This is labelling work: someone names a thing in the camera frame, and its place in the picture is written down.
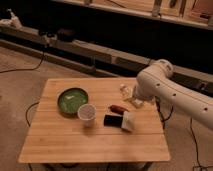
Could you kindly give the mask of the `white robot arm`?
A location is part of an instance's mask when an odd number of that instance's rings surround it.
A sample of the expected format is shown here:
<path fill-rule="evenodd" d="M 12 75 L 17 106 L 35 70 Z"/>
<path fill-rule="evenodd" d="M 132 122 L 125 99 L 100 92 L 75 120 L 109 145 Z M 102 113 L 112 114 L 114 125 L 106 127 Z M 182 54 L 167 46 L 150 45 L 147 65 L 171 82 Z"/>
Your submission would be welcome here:
<path fill-rule="evenodd" d="M 154 97 L 168 101 L 213 130 L 213 98 L 171 81 L 173 70 L 168 60 L 160 59 L 140 71 L 133 97 L 142 101 L 150 101 Z"/>

